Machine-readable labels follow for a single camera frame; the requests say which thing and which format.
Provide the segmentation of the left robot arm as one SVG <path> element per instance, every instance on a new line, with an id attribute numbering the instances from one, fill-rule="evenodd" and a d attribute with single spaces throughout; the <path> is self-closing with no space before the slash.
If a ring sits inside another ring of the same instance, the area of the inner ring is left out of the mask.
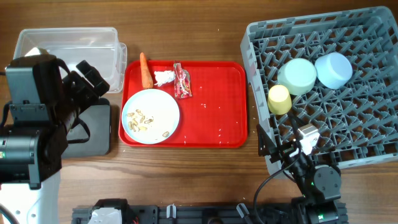
<path id="1" fill-rule="evenodd" d="M 80 114 L 109 84 L 88 62 L 76 70 L 54 55 L 20 57 L 6 67 L 11 100 L 1 122 L 1 215 L 9 223 L 58 223 L 62 154 Z"/>

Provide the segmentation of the yellow plastic cup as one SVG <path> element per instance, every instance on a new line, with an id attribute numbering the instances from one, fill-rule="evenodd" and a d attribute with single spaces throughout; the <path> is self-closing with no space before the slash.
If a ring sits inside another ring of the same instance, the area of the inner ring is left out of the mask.
<path id="1" fill-rule="evenodd" d="M 276 115 L 286 114 L 292 107 L 292 100 L 288 89 L 283 85 L 274 85 L 268 94 L 269 111 Z"/>

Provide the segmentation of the mint green bowl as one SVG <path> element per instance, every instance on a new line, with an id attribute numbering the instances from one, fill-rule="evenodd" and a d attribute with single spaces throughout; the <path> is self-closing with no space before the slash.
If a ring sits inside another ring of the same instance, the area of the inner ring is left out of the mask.
<path id="1" fill-rule="evenodd" d="M 291 95 L 304 95 L 314 86 L 317 71 L 312 62 L 295 58 L 285 63 L 278 71 L 277 81 L 285 86 Z"/>

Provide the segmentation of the light blue bowl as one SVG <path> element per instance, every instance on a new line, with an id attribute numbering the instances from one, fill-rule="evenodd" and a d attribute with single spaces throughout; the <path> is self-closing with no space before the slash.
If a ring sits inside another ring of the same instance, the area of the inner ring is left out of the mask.
<path id="1" fill-rule="evenodd" d="M 324 55 L 315 61 L 317 78 L 327 88 L 337 90 L 344 86 L 353 75 L 349 60 L 338 52 Z"/>

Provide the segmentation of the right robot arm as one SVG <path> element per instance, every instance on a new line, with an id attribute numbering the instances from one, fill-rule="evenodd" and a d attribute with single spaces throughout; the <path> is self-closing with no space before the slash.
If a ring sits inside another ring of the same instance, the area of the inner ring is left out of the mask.
<path id="1" fill-rule="evenodd" d="M 254 194 L 254 215 L 260 223 L 265 219 L 259 214 L 257 198 L 260 191 L 274 177 L 289 171 L 302 196 L 291 202 L 293 215 L 299 223 L 338 223 L 344 218 L 338 213 L 341 198 L 341 171 L 337 166 L 319 165 L 309 155 L 317 145 L 319 130 L 311 123 L 305 124 L 291 112 L 287 113 L 295 138 L 285 144 L 276 144 L 261 125 L 257 125 L 258 154 L 270 156 L 272 163 L 281 162 L 281 168 L 271 174 Z"/>

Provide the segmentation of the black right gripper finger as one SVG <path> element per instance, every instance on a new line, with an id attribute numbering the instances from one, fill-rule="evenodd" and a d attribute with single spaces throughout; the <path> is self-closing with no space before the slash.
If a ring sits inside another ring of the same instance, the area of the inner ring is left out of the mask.
<path id="1" fill-rule="evenodd" d="M 306 125 L 306 123 L 302 119 L 294 115 L 292 112 L 288 112 L 287 116 L 294 131 L 297 131 L 299 128 Z"/>
<path id="2" fill-rule="evenodd" d="M 258 136 L 258 156 L 270 156 L 275 153 L 275 144 L 260 124 L 256 126 Z"/>

